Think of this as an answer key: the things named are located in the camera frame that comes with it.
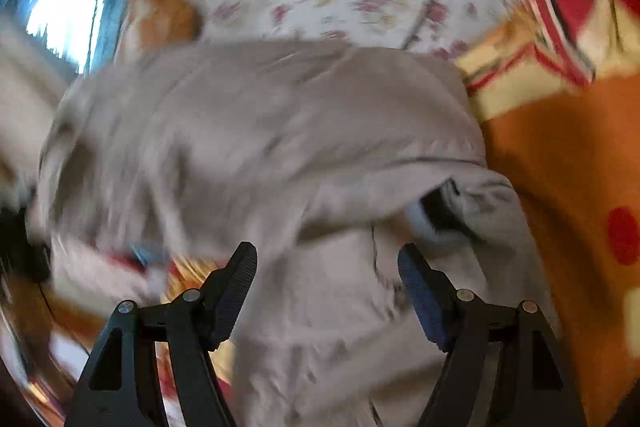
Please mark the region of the beige zip-up jacket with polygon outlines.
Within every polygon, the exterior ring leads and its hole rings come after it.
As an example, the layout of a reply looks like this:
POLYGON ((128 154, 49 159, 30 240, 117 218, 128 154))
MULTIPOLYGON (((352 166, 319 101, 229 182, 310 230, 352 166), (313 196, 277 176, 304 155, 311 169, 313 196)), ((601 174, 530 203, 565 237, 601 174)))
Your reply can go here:
POLYGON ((397 272, 556 315, 459 69, 341 41, 177 46, 78 79, 40 160, 48 232, 258 271, 233 331, 244 426, 412 426, 444 355, 397 272))

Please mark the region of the orange red dotted blanket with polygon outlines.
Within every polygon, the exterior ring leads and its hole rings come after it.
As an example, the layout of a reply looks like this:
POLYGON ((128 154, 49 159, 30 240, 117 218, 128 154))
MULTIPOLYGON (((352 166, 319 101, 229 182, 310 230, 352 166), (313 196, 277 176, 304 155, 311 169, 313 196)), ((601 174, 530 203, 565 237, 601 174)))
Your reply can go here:
MULTIPOLYGON (((344 39, 208 42, 199 36, 102 69, 177 46, 254 41, 341 41, 382 48, 344 39)), ((486 164, 518 195, 556 321, 536 305, 558 340, 584 409, 584 426, 637 425, 639 0, 518 0, 502 22, 460 56, 413 54, 459 69, 483 135, 486 164)), ((201 287, 235 250, 221 262, 141 245, 101 251, 48 232, 37 202, 46 141, 25 202, 1 210, 1 322, 9 327, 49 417, 64 419, 76 385, 53 356, 54 334, 66 329, 88 347, 122 301, 141 308, 171 303, 183 291, 201 287)), ((230 338, 209 355, 233 426, 244 426, 232 410, 233 331, 242 308, 230 338)), ((157 343, 155 350, 166 426, 187 426, 168 344, 157 343)))

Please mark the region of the beige curtain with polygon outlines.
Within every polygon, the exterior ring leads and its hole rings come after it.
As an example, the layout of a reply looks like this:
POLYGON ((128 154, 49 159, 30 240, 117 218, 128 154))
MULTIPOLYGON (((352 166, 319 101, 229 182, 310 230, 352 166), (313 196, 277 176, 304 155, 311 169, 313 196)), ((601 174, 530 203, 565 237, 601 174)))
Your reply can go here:
POLYGON ((1 15, 1 197, 37 178, 40 150, 73 69, 1 15))

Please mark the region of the orange checkered plush cushion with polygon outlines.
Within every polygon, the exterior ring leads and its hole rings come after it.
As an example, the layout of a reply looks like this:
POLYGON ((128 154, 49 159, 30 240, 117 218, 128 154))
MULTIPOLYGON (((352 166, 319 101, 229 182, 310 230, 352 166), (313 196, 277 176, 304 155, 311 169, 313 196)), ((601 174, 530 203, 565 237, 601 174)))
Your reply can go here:
POLYGON ((132 61, 164 46, 195 41, 201 29, 201 14, 188 0, 128 0, 114 61, 132 61))

